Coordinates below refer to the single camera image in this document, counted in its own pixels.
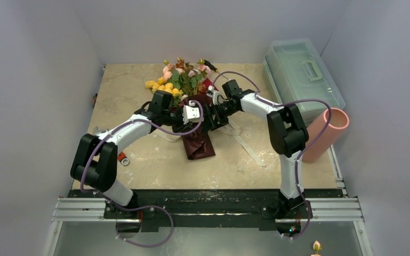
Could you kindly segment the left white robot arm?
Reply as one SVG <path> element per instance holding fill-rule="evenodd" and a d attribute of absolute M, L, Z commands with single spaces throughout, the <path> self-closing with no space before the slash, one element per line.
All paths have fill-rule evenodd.
<path fill-rule="evenodd" d="M 100 135 L 85 134 L 80 138 L 70 176 L 80 183 L 83 193 L 97 193 L 117 204 L 124 218 L 138 211 L 138 196 L 117 178 L 118 156 L 138 139 L 155 130 L 184 136 L 196 131 L 204 111 L 198 101 L 172 108 L 173 96 L 157 91 L 126 121 Z"/>

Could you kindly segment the cream ribbon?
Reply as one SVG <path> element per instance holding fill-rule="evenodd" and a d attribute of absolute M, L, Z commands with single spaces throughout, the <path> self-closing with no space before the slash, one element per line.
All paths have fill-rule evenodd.
<path fill-rule="evenodd" d="M 233 120 L 229 120 L 229 124 L 220 127 L 217 129 L 219 132 L 231 135 L 248 153 L 248 155 L 260 166 L 260 167 L 266 167 L 266 164 L 263 162 L 263 160 L 252 150 L 252 148 L 242 139 L 240 136 L 241 134 L 241 127 Z M 178 135 L 172 135 L 169 133 L 165 133 L 160 130 L 155 130 L 153 132 L 156 136 L 169 141 L 169 142 L 176 142 L 180 136 Z"/>

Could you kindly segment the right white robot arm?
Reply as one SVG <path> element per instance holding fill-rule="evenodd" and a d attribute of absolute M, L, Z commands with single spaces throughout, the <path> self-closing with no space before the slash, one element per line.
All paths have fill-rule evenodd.
<path fill-rule="evenodd" d="M 278 210 L 285 217 L 293 216 L 304 203 L 299 164 L 295 161 L 309 140 L 298 107 L 295 104 L 284 107 L 260 97 L 253 90 L 243 90 L 234 79 L 226 82 L 222 91 L 208 86 L 206 95 L 212 102 L 204 107 L 203 132 L 229 124 L 229 117 L 239 111 L 253 114 L 267 123 L 271 146 L 279 155 L 281 163 Z"/>

